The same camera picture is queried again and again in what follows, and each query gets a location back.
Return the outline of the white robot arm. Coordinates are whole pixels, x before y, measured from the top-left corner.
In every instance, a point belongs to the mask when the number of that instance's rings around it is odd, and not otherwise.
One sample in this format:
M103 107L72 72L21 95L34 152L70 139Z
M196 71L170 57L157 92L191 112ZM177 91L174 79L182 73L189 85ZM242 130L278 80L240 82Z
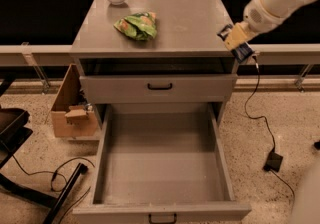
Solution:
M228 50L237 49L260 34L276 29L299 8L317 0L251 0L243 12L243 20L227 34Z

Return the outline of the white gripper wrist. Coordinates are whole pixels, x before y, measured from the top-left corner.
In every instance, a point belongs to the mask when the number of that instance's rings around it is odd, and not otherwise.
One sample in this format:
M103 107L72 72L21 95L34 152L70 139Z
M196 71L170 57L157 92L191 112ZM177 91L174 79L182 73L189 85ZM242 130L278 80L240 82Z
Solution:
M228 50L234 50L250 41L258 34L270 32L280 26L284 19L268 12L261 0L251 0L243 12L243 22L226 27L224 44Z

